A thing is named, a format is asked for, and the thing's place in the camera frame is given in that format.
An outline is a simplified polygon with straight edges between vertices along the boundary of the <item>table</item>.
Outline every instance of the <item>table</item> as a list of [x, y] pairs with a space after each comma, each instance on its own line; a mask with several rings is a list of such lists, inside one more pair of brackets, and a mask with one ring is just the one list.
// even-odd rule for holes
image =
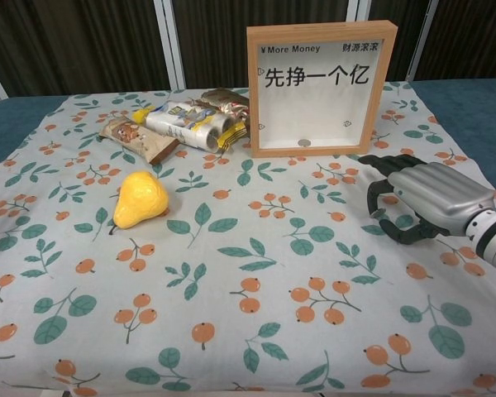
[[[150, 167], [96, 139], [110, 117], [201, 93], [71, 97], [0, 164], [0, 385], [496, 392], [496, 270], [464, 238], [382, 235], [365, 206], [380, 175], [357, 156], [252, 160], [245, 139]], [[371, 153], [401, 152], [490, 186], [409, 85], [386, 84]], [[109, 235], [136, 170], [169, 213]]]

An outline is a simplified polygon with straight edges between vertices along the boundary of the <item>toy pear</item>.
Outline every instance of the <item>toy pear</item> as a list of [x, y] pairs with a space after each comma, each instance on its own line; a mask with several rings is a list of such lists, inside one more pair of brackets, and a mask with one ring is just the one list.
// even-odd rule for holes
[[127, 229], [157, 217], [168, 205], [169, 196], [157, 178], [148, 171], [133, 172], [123, 180], [114, 210], [114, 223]]

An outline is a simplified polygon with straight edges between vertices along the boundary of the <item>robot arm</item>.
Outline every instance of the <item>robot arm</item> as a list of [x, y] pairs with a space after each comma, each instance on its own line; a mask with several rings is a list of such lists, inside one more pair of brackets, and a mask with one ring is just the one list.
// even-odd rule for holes
[[372, 165], [387, 178], [368, 188], [372, 216], [379, 210], [380, 194], [394, 193], [419, 218], [419, 224], [401, 230], [387, 219], [379, 225], [395, 241], [412, 244], [437, 234], [467, 236], [478, 256], [496, 267], [496, 207], [494, 192], [440, 163], [425, 163], [410, 155], [365, 155], [362, 164]]

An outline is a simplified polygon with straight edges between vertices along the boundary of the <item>brown snack package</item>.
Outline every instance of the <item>brown snack package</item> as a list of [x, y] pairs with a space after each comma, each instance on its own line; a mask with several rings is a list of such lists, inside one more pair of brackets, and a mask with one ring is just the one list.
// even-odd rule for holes
[[152, 165], [160, 163], [179, 144], [178, 139], [161, 136], [127, 117], [113, 118], [99, 132], [99, 136], [122, 144]]
[[216, 88], [202, 94], [199, 104], [206, 103], [221, 112], [230, 114], [237, 121], [244, 122], [250, 129], [250, 101], [238, 93], [226, 88]]

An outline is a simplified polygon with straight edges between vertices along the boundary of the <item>dark curtain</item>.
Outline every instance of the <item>dark curtain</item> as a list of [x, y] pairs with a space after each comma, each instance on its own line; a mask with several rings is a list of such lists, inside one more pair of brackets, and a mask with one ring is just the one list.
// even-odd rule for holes
[[371, 21], [389, 19], [398, 26], [386, 80], [406, 79], [427, 8], [428, 0], [373, 0], [371, 2], [369, 18]]
[[169, 89], [152, 0], [0, 0], [9, 96]]
[[247, 87], [246, 27], [342, 22], [347, 0], [173, 0], [188, 88]]
[[496, 0], [439, 2], [415, 80], [496, 78]]

